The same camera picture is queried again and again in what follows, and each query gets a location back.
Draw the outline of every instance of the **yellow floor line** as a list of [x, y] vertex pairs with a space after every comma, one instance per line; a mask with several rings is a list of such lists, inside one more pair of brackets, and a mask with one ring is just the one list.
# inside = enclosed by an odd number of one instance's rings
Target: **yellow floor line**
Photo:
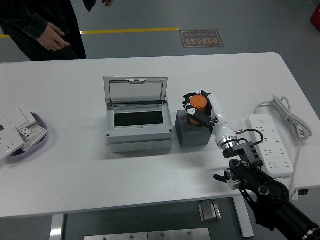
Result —
[[[127, 33], [147, 33], [147, 32], [172, 32], [179, 31], [178, 27], [163, 27], [163, 28], [140, 28], [140, 29], [120, 29], [120, 30], [97, 30], [97, 31], [81, 31], [81, 35], [91, 34], [127, 34]], [[8, 35], [1, 35], [0, 39], [9, 39]]]

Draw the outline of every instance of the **transparent lid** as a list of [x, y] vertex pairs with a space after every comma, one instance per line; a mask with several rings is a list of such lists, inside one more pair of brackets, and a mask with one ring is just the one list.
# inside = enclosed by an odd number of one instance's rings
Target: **transparent lid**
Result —
[[104, 77], [105, 104], [155, 104], [166, 99], [166, 77]]

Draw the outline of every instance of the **robotic arm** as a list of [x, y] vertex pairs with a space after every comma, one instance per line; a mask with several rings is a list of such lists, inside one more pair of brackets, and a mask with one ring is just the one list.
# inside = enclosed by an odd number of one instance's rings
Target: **robotic arm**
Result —
[[[196, 95], [202, 95], [207, 98], [206, 112], [199, 111], [191, 105], [190, 100]], [[215, 142], [220, 149], [225, 150], [237, 145], [238, 138], [235, 132], [228, 127], [225, 113], [215, 95], [200, 90], [189, 93], [183, 98], [185, 100], [183, 106], [185, 107], [189, 118], [200, 123], [201, 126], [208, 128], [211, 134], [215, 135]]]
[[[203, 95], [208, 100], [206, 113], [200, 112], [190, 104], [195, 95]], [[189, 118], [197, 121], [201, 126], [209, 128], [216, 137], [216, 144], [223, 149], [225, 158], [239, 156], [240, 160], [231, 159], [229, 168], [224, 176], [214, 175], [214, 179], [228, 183], [232, 190], [239, 189], [243, 198], [254, 212], [256, 223], [265, 228], [275, 228], [290, 240], [320, 240], [319, 225], [312, 222], [306, 215], [289, 201], [289, 191], [282, 183], [264, 173], [261, 168], [263, 161], [255, 149], [261, 141], [239, 143], [237, 134], [253, 129], [233, 132], [228, 127], [225, 114], [218, 99], [211, 93], [198, 91], [184, 96], [185, 107]], [[248, 191], [256, 195], [253, 201]]]

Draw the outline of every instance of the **table leg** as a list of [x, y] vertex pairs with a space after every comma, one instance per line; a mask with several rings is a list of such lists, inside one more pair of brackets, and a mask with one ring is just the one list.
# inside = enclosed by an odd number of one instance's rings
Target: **table leg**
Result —
[[64, 214], [57, 214], [52, 216], [51, 233], [49, 240], [62, 240], [64, 222]]
[[242, 236], [244, 238], [254, 237], [254, 230], [252, 229], [244, 198], [242, 196], [234, 196], [233, 203], [238, 216]]

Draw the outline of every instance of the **electrical distribution box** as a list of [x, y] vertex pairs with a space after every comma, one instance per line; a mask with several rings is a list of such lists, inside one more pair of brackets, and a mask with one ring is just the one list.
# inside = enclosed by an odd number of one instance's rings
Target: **electrical distribution box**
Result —
[[106, 145], [112, 153], [169, 149], [173, 126], [165, 77], [104, 77]]

